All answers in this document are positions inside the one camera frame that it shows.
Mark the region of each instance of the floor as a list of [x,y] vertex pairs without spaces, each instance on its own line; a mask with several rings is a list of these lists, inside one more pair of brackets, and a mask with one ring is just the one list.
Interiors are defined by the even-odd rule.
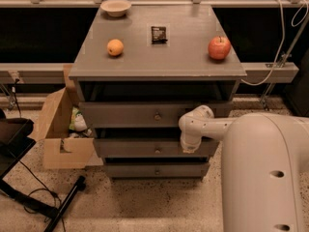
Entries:
[[[237,96],[231,117],[263,111],[255,96]],[[280,97],[268,100],[270,112],[292,115]],[[39,109],[23,108],[22,116],[36,121]],[[16,110],[7,117],[17,117]],[[219,145],[211,168],[201,182],[195,179],[116,180],[111,181],[102,166],[81,170],[47,170],[42,166],[42,142],[22,159],[34,174],[64,199],[78,176],[86,177],[86,189],[77,193],[64,215],[66,231],[155,231],[155,232],[220,232],[222,201]],[[309,175],[301,175],[305,222],[309,224]],[[5,177],[15,189],[28,194],[42,186],[19,163]],[[44,191],[34,197],[53,205],[53,198]],[[28,214],[24,208],[5,195],[0,195],[0,231],[43,231],[47,226],[42,215]],[[65,231],[61,222],[56,232]]]

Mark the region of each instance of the drawer knob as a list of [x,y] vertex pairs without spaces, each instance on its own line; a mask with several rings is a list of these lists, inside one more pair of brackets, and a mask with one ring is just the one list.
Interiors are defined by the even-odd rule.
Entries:
[[161,154],[161,153],[162,153],[162,150],[161,150],[160,148],[155,148],[155,149],[154,149],[154,152],[155,152],[156,154]]
[[160,121],[162,119],[161,114],[159,114],[158,112],[154,115],[154,119],[156,121]]

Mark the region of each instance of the white bowl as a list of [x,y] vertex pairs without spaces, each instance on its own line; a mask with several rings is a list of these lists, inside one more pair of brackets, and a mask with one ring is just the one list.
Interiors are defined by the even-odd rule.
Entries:
[[120,17],[131,8],[131,3],[127,0],[106,0],[101,3],[100,8],[112,17]]

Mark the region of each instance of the black object on table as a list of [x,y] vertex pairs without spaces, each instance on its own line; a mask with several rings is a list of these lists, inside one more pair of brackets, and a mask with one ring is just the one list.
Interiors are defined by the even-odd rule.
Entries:
[[34,139],[27,137],[33,130],[31,120],[24,118],[6,119],[3,114],[0,109],[0,115],[2,115],[0,116],[0,189],[14,201],[50,218],[50,222],[44,231],[53,231],[77,192],[86,187],[84,184],[85,178],[79,176],[59,208],[51,207],[25,195],[3,181],[6,174],[36,144]]

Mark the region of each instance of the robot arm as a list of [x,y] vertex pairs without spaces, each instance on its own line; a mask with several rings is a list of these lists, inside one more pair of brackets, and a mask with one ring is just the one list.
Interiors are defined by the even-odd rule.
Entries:
[[309,166],[309,119],[270,113],[214,119],[201,115],[208,109],[182,116],[181,143],[192,151],[202,136],[223,141],[224,231],[305,232],[299,173]]

